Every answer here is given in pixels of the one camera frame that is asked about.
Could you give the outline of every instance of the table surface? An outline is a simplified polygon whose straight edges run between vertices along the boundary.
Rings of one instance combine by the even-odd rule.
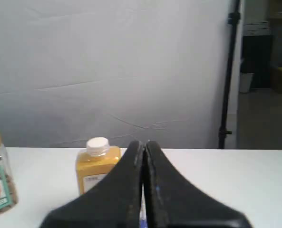
[[[19,203],[0,228],[38,228],[49,211],[78,196],[80,149],[8,148]],[[282,228],[282,151],[163,149],[191,183],[243,212],[254,228]]]

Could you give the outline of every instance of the yellow squeeze bottle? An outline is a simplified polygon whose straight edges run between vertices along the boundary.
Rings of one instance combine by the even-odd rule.
[[[110,146],[108,139],[97,137],[88,140],[87,149],[82,150],[76,160],[79,194],[84,194],[100,182],[120,158],[120,148]]]

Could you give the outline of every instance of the wrinkled white sheet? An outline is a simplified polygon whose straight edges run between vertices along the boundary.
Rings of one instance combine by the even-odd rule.
[[[84,147],[105,136],[122,147],[216,148],[231,2],[0,0],[6,146]],[[234,116],[240,44],[239,29]]]

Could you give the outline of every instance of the floor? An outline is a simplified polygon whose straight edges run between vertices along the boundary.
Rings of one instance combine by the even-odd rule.
[[[239,94],[238,149],[282,150],[282,95],[271,89]]]

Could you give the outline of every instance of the black stand pole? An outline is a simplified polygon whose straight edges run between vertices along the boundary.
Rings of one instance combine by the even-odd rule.
[[[226,129],[226,119],[228,111],[228,99],[230,94],[231,79],[232,79],[232,69],[233,69],[233,59],[236,44],[237,27],[240,20],[240,0],[235,0],[234,12],[229,14],[229,24],[232,25],[230,49],[227,59],[227,68],[225,76],[224,94],[223,94],[223,104],[222,104],[222,116],[221,125],[219,128],[219,149],[224,149],[225,139],[228,134],[232,134],[231,131]]]

